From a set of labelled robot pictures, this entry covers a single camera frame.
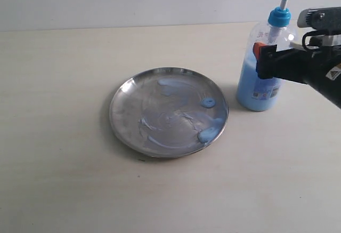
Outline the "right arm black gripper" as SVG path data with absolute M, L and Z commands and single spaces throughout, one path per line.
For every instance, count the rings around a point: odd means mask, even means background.
M 307 84 L 320 94 L 340 94 L 340 47 L 277 51 L 276 45 L 255 42 L 253 54 L 261 79 L 276 77 Z

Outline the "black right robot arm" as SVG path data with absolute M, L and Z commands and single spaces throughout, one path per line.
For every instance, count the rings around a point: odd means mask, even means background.
M 309 85 L 340 107 L 340 46 L 316 51 L 287 49 L 256 42 L 253 46 L 260 79 L 279 78 Z

